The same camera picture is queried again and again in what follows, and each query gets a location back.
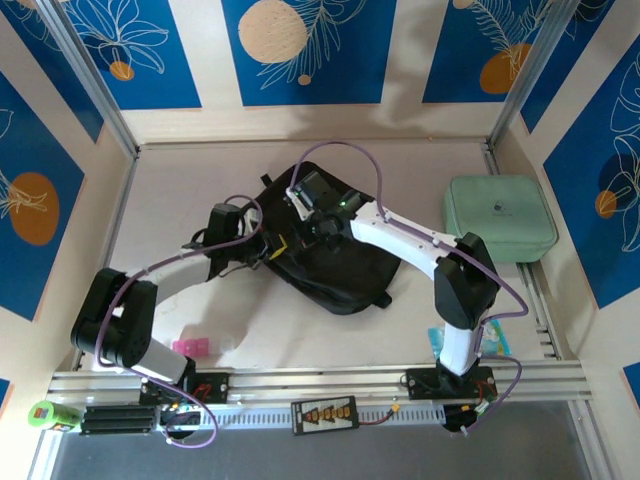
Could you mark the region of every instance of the mint green case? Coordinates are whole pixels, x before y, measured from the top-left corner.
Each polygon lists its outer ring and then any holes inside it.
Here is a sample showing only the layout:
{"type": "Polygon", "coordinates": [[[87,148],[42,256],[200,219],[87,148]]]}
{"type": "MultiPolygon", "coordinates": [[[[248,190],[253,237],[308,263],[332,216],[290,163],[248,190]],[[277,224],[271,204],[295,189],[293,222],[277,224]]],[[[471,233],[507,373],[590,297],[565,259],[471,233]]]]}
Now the mint green case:
{"type": "Polygon", "coordinates": [[[535,262],[558,240],[540,185],[524,175],[454,178],[444,218],[447,233],[480,236],[496,263],[535,262]]]}

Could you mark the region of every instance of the white wall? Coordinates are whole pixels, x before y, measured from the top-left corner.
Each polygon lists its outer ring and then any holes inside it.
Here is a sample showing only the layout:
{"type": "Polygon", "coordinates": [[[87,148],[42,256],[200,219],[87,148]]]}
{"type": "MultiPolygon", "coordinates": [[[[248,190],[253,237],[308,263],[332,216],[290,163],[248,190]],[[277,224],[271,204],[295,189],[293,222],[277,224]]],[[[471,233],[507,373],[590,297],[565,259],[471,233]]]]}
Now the white wall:
{"type": "Polygon", "coordinates": [[[422,104],[449,1],[398,0],[380,105],[245,108],[221,2],[171,0],[202,109],[124,116],[140,143],[486,136],[501,102],[422,104]]]}
{"type": "Polygon", "coordinates": [[[542,260],[552,317],[582,361],[624,479],[638,478],[640,468],[640,412],[622,374],[624,366],[640,360],[640,291],[598,310],[543,163],[639,34],[640,3],[617,0],[536,129],[529,135],[517,118],[497,151],[503,173],[536,176],[549,201],[560,234],[542,260]]]}
{"type": "Polygon", "coordinates": [[[130,161],[108,129],[91,141],[1,14],[0,67],[85,174],[35,320],[0,308],[0,378],[13,384],[0,419],[0,457],[3,478],[24,479],[40,436],[27,413],[71,351],[71,326],[100,267],[130,161]]]}

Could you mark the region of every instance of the white floor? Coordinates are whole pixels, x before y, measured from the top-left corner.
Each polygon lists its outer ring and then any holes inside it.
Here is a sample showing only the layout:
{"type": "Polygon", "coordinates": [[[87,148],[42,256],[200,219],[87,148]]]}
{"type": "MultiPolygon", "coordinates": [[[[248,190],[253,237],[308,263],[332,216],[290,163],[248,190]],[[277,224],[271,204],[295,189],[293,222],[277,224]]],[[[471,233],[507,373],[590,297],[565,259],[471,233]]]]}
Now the white floor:
{"type": "MultiPolygon", "coordinates": [[[[235,193],[256,195],[260,176],[275,178],[310,144],[220,144],[143,150],[116,243],[112,267],[131,271],[175,254],[206,226],[214,203],[235,193]]],[[[380,160],[385,206],[420,224],[442,230],[442,198],[456,175],[486,174],[474,143],[366,141],[380,160]]],[[[309,160],[368,193],[375,173],[366,158],[344,146],[328,146],[309,160]]],[[[526,297],[515,265],[499,273],[526,297]]],[[[153,336],[173,340],[208,337],[220,353],[200,366],[234,368],[339,367],[432,362],[427,329],[443,324],[431,281],[403,265],[390,289],[393,304],[349,316],[333,316],[266,268],[238,271],[187,290],[161,304],[153,336]]],[[[515,310],[500,292],[494,312],[515,310]]],[[[543,358],[535,319],[502,322],[513,354],[543,358]]]]}

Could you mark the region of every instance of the black connector board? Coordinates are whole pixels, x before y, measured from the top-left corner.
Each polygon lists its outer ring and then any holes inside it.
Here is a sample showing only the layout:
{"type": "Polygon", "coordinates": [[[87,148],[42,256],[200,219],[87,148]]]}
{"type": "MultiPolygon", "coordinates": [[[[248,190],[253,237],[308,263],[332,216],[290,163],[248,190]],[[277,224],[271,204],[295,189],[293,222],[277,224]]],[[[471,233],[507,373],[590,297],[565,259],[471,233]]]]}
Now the black connector board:
{"type": "Polygon", "coordinates": [[[410,368],[406,373],[410,400],[471,399],[479,395],[477,382],[495,384],[490,367],[476,367],[455,383],[438,368],[410,368]]]}
{"type": "MultiPolygon", "coordinates": [[[[229,374],[226,372],[195,373],[189,377],[187,392],[208,404],[227,403],[229,374]]],[[[183,401],[182,395],[159,387],[153,382],[142,385],[140,405],[171,405],[183,401]]]]}
{"type": "Polygon", "coordinates": [[[87,407],[81,424],[81,435],[150,433],[156,426],[153,406],[118,405],[87,407]]]}
{"type": "Polygon", "coordinates": [[[356,398],[338,397],[291,404],[294,435],[358,428],[356,398]]]}

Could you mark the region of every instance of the beige circle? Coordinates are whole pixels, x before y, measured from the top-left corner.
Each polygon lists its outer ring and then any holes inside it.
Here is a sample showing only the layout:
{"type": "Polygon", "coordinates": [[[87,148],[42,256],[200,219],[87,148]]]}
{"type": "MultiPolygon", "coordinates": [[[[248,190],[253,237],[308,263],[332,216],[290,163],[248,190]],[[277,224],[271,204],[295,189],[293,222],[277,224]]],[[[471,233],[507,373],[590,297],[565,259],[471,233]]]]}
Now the beige circle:
{"type": "Polygon", "coordinates": [[[300,75],[298,77],[298,83],[303,87],[307,86],[311,83],[311,77],[309,75],[300,75]]]}
{"type": "Polygon", "coordinates": [[[476,0],[453,0],[453,6],[460,10],[469,8],[474,3],[476,3],[476,0]]]}
{"type": "Polygon", "coordinates": [[[307,44],[304,20],[281,0],[260,0],[240,19],[240,42],[261,63],[281,63],[298,55],[307,44]]]}

